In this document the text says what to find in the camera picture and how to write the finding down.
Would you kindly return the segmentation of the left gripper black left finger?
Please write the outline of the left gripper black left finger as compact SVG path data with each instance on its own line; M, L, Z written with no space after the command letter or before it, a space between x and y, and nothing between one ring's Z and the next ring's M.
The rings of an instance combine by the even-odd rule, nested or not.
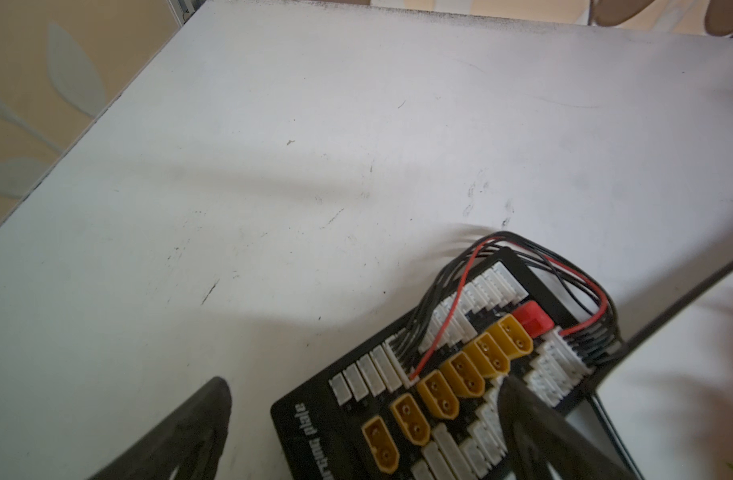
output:
M214 479L228 438L232 394L214 377L94 479Z

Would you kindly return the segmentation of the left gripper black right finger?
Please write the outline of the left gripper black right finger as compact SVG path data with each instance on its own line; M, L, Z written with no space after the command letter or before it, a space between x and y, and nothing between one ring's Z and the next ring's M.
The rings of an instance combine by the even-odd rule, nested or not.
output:
M500 385L497 413L517 480L634 478L517 378Z

